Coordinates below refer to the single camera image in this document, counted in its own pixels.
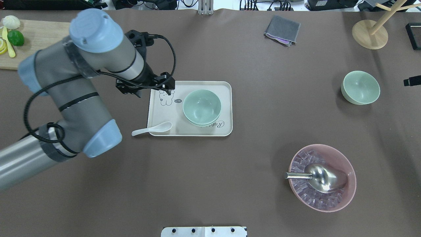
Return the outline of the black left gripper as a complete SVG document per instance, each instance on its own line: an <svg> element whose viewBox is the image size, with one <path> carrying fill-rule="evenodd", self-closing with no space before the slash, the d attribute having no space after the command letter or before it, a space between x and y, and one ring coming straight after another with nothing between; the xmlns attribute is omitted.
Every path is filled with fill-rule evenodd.
<svg viewBox="0 0 421 237"><path fill-rule="evenodd" d="M152 77L152 80L145 85L146 89L165 91L171 96L175 89L175 79L168 72L163 72L159 76Z"/></svg>

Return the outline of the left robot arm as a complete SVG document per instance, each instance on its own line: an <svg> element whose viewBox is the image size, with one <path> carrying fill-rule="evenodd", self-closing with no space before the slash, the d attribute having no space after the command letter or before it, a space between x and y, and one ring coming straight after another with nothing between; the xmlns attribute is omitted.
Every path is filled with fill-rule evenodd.
<svg viewBox="0 0 421 237"><path fill-rule="evenodd" d="M168 95L175 89L174 72L156 75L146 63L146 47L164 36L127 33L99 9L82 10L71 21L69 35L23 60L22 82L33 92L23 114L27 135L1 150L1 190L21 183L79 153L93 158L122 141L122 134L91 79L116 79L122 93L140 96L142 89ZM28 115L37 96L48 95L62 120L32 128Z"/></svg>

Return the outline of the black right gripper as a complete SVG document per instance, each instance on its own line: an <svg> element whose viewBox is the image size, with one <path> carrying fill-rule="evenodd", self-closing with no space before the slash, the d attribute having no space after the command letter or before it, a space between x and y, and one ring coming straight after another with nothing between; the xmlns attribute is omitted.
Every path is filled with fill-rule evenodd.
<svg viewBox="0 0 421 237"><path fill-rule="evenodd" d="M421 85L421 75L409 77L408 79L404 80L405 87L413 87Z"/></svg>

